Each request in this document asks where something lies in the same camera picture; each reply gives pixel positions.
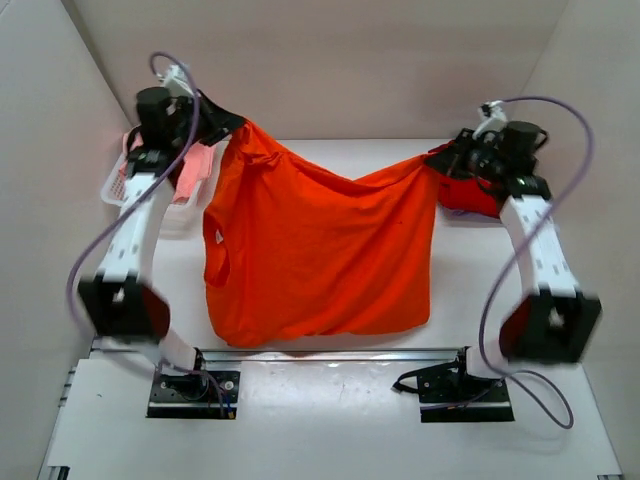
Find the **orange t shirt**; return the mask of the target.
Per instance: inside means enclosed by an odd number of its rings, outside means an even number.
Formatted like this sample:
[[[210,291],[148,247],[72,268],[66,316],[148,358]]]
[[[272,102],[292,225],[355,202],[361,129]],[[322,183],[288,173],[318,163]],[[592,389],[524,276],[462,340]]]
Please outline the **orange t shirt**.
[[[236,130],[203,215],[206,306],[233,347],[427,323],[437,175],[424,155],[358,179],[254,123]]]

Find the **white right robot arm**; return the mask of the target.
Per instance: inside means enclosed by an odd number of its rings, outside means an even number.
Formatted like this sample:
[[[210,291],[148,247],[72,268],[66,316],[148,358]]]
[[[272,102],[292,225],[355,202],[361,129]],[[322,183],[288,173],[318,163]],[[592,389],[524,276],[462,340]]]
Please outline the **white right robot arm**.
[[[503,321],[499,336],[479,339],[465,365],[448,376],[449,391],[471,400],[484,378],[504,377],[525,364],[578,363],[601,315],[599,298],[583,292],[549,215],[548,183],[536,175],[536,152],[548,134],[524,121],[501,122],[476,133],[463,129],[426,165],[452,180],[471,180],[495,201],[510,237],[522,298]]]

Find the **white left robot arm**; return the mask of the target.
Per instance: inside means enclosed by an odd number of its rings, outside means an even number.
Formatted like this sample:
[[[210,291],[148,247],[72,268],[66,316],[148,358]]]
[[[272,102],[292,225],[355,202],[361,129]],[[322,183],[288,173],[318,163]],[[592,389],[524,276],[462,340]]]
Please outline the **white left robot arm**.
[[[123,204],[96,273],[77,292],[99,338],[137,347],[155,365],[173,369],[188,398],[208,389],[201,352],[170,327],[170,308],[151,286],[161,223],[192,145],[212,146],[243,126],[233,114],[191,87],[150,87],[136,95],[139,125],[126,145]]]

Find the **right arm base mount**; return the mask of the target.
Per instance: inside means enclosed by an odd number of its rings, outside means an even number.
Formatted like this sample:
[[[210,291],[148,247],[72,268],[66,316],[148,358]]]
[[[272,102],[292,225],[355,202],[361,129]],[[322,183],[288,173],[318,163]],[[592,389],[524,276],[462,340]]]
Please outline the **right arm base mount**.
[[[507,385],[499,378],[468,372],[468,347],[454,360],[401,374],[397,393],[418,397],[422,423],[502,423],[515,420]]]

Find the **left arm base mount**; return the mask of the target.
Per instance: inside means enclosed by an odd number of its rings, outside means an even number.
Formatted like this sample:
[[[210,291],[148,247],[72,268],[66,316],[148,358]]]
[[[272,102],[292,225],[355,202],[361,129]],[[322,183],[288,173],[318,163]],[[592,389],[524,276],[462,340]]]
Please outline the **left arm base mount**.
[[[241,386],[238,364],[212,368],[202,359],[206,374],[178,374],[156,370],[150,387],[146,417],[150,419],[235,420]]]

